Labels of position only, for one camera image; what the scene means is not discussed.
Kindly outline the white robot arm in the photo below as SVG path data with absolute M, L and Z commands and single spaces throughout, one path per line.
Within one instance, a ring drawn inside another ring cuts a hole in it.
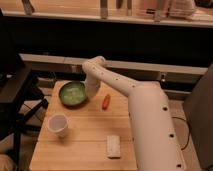
M 97 56 L 85 60 L 85 87 L 94 97 L 104 82 L 128 98 L 137 171 L 186 171 L 170 114 L 168 96 L 157 81 L 137 81 L 105 68 Z

